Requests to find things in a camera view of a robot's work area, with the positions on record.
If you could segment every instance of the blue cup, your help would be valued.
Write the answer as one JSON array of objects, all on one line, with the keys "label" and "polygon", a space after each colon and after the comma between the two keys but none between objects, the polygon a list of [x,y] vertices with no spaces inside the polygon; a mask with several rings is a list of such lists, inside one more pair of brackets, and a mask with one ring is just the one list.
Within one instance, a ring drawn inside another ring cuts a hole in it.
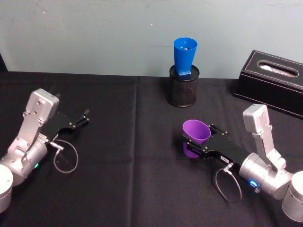
[{"label": "blue cup", "polygon": [[197,49],[194,39],[182,37],[174,42],[175,70],[179,75],[190,74],[191,65]]}]

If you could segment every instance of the tissue box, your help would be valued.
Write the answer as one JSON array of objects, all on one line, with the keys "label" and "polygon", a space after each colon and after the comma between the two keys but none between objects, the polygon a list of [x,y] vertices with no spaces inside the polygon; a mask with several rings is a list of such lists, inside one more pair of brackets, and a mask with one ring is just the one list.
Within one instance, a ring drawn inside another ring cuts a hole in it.
[{"label": "tissue box", "polygon": [[234,96],[303,119],[303,64],[253,50]]}]

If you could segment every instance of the light blue wall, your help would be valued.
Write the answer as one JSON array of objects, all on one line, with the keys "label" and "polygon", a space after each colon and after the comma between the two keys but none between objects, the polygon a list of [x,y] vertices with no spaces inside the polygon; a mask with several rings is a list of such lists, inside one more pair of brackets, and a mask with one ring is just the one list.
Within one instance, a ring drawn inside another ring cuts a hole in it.
[{"label": "light blue wall", "polygon": [[0,0],[9,70],[168,76],[180,36],[200,77],[237,78],[253,49],[303,62],[303,1]]}]

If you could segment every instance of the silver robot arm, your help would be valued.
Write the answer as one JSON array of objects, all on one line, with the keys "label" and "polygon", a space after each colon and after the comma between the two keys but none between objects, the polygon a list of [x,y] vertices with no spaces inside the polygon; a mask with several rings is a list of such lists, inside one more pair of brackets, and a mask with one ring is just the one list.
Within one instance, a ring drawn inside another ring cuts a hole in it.
[{"label": "silver robot arm", "polygon": [[56,157],[63,147],[54,140],[59,133],[72,132],[89,122],[87,109],[79,119],[73,120],[63,113],[57,112],[59,98],[38,89],[31,93],[26,110],[23,112],[23,123],[17,137],[10,145],[8,152],[0,160],[0,213],[6,210],[11,201],[12,187],[21,184],[35,169],[47,154],[47,145],[57,149],[53,162],[58,171],[62,173],[73,172],[78,164],[70,171],[62,171],[55,163]]},{"label": "silver robot arm", "polygon": [[274,148],[266,105],[253,104],[243,112],[243,119],[246,131],[255,138],[258,154],[245,159],[239,175],[275,199],[283,199],[284,213],[303,222],[303,171],[292,174],[285,170],[286,161]]},{"label": "silver robot arm", "polygon": [[47,154],[48,139],[40,130],[58,105],[59,99],[43,89],[32,92],[20,131],[0,160],[0,213],[10,204],[12,187],[21,184]]}]

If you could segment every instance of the table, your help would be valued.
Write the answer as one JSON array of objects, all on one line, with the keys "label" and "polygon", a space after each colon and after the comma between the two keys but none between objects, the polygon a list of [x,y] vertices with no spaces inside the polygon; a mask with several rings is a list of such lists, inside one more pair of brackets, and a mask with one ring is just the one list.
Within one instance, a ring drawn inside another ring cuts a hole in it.
[{"label": "table", "polygon": [[[251,103],[232,96],[233,79],[198,79],[197,101],[189,108],[165,99],[167,78],[0,73],[0,157],[23,121],[30,93],[60,93],[59,110],[82,113],[90,123],[70,142],[79,152],[73,174],[57,172],[50,149],[40,167],[13,188],[1,227],[124,226],[301,226],[288,219],[281,201],[255,194],[240,181],[243,199],[226,203],[212,183],[215,160],[192,160],[182,151],[182,123],[198,119],[230,132],[231,141],[255,151],[243,111]],[[303,121],[269,110],[276,149],[287,170],[303,169]],[[224,191],[237,196],[226,182]]]}]

